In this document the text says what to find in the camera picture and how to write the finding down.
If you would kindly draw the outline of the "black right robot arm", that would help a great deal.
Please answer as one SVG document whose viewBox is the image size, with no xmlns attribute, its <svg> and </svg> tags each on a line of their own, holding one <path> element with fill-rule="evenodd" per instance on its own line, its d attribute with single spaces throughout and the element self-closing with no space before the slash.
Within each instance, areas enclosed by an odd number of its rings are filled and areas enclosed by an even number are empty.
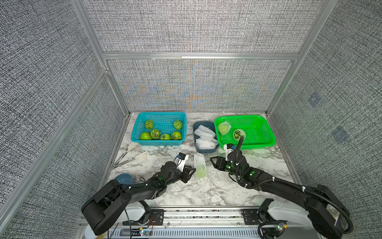
<svg viewBox="0 0 382 239">
<path fill-rule="evenodd" d="M 349 210 L 324 185 L 304 186 L 274 177 L 250 166 L 238 149 L 227 158 L 216 156 L 210 161 L 215 169 L 234 176 L 240 187 L 274 194 L 305 209 L 313 228 L 328 239 L 340 239 L 354 230 Z"/>
</svg>

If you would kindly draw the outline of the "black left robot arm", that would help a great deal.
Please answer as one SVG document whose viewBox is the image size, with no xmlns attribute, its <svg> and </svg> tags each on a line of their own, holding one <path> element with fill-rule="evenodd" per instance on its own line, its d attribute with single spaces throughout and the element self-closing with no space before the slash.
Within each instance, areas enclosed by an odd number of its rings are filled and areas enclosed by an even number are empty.
<svg viewBox="0 0 382 239">
<path fill-rule="evenodd" d="M 81 212 L 96 236 L 107 232 L 130 203 L 152 200 L 163 195 L 167 186 L 177 181 L 187 183 L 196 169 L 185 165 L 183 170 L 168 161 L 160 172 L 143 183 L 121 184 L 116 179 L 109 181 L 81 207 Z"/>
</svg>

